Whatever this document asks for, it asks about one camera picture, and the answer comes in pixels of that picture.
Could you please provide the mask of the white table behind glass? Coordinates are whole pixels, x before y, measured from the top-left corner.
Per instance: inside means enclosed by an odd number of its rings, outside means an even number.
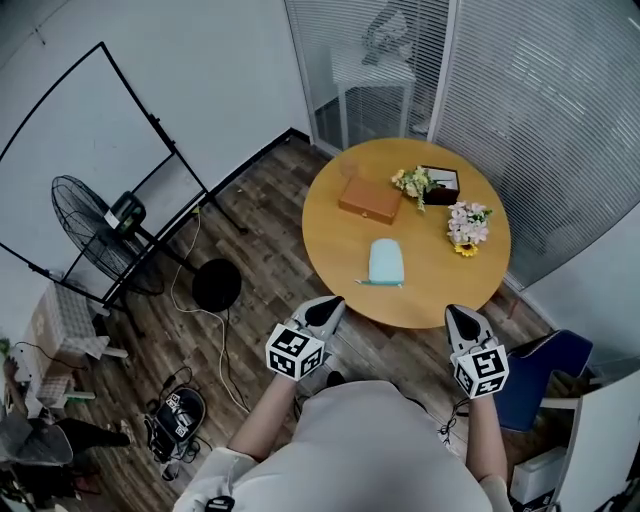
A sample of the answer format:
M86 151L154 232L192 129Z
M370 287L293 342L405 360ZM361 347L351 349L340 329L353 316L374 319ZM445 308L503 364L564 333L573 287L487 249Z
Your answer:
M415 75L402 58L383 54L378 63L363 63L367 51L361 47L334 47L331 49L333 83L338 90L342 149L349 147L346 93L358 87L401 87L403 89L399 137L405 137L409 109L413 95Z

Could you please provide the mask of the light blue pouch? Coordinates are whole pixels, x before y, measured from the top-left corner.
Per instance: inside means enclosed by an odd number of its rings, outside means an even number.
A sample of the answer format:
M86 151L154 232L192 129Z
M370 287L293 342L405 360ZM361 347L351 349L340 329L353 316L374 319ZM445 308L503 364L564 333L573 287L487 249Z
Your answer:
M370 247L368 277L360 285L402 287L404 263L399 244L388 238L375 240Z

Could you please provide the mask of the brown wooden box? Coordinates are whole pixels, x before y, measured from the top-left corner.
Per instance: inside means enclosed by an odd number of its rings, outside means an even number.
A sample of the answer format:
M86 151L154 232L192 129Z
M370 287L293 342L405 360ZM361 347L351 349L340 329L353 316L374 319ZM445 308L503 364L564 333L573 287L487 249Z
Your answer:
M338 201L340 209L385 225L391 225L399 210L402 193L393 187L353 176Z

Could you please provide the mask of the white box device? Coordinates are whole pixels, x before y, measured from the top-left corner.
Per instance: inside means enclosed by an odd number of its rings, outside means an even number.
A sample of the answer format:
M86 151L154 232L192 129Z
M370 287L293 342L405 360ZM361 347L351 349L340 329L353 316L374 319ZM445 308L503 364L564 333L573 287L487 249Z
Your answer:
M527 504L555 489L564 465L566 449L553 448L513 468L510 495Z

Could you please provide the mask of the pink flowers with sunflower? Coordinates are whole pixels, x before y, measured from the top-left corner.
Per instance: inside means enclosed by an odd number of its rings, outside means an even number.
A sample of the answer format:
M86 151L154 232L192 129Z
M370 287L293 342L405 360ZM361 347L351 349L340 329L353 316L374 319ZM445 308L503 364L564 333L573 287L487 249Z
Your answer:
M448 207L447 236L456 253L463 257L477 254L479 245L487 240L489 218L493 211L479 203L459 201Z

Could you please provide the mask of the white desk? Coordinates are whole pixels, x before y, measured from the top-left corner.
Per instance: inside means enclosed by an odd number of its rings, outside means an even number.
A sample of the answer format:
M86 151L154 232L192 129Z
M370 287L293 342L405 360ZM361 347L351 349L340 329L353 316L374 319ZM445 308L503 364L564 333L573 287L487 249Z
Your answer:
M579 398L545 398L574 412L564 465L545 512L595 512L627 487L640 445L640 368Z

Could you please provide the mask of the person's white shirt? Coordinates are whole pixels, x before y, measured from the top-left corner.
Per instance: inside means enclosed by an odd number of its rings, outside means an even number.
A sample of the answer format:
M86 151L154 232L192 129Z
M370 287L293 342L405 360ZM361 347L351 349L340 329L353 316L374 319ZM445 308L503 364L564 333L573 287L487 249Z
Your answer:
M503 480L478 480L416 403L363 381L305 402L292 440L262 462L216 448L173 512L512 512Z

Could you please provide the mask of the blue chair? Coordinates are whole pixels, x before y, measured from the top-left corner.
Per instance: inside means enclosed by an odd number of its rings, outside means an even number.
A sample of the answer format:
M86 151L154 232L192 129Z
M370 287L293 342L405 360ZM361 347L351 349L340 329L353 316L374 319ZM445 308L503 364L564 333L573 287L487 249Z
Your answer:
M572 331L558 330L510 350L509 376L495 394L500 426L516 432L529 431L552 374L580 377L592 349L591 341Z

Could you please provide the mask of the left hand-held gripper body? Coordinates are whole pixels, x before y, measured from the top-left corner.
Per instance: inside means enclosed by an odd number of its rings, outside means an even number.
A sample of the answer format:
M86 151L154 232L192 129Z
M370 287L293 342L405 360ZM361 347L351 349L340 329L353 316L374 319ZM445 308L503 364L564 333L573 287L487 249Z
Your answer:
M265 347L267 367L293 381L300 381L324 362L333 331L312 332L278 323Z

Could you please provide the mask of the person's right forearm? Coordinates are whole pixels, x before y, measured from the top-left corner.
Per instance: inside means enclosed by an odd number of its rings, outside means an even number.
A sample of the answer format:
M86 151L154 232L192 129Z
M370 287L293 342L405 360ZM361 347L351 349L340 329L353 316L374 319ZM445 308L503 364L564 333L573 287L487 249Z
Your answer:
M492 395L472 399L468 411L466 467L482 481L508 478L508 461Z

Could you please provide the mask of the dark brown box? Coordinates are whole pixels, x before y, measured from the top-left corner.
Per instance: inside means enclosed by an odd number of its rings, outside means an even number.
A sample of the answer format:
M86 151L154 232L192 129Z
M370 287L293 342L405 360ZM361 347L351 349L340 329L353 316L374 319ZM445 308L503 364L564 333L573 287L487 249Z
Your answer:
M425 205L450 206L457 202L460 186L456 170L425 166L421 169L427 177L427 185L419 199Z

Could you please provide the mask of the black floor fan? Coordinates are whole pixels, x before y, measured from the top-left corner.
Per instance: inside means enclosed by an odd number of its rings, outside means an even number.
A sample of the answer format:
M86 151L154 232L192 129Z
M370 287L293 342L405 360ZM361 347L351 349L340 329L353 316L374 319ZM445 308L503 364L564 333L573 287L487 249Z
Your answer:
M193 266L142 226L146 208L132 192L109 206L81 180L62 175L52 180L51 200L80 255L126 289L148 296L164 292L160 271L143 263L145 253L156 250L192 273L191 294L199 310L223 312L239 298L242 279L232 262L217 258Z

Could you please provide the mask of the black device with markers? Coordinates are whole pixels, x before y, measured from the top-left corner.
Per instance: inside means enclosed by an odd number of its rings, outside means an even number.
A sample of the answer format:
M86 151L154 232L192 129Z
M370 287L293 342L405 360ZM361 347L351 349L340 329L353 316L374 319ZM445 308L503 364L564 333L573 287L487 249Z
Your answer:
M151 401L144 415L147 448L156 462L169 463L199 451L196 434L206 416L206 404L196 390L180 386L166 397Z

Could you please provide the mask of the person's left forearm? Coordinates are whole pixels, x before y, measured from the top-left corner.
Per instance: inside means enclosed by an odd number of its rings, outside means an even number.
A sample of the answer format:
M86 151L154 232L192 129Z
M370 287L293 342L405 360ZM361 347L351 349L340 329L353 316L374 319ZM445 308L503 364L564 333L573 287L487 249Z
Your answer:
M297 382L277 374L227 448L256 461L269 457L296 394Z

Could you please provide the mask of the black striped bag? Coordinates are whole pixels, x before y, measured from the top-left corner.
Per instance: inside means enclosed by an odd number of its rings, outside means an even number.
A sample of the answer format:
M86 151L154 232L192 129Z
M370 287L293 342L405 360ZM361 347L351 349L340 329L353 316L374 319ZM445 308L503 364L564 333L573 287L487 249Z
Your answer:
M514 509L517 512L546 512L547 508L552 505L553 492L541 495L525 504L516 503Z

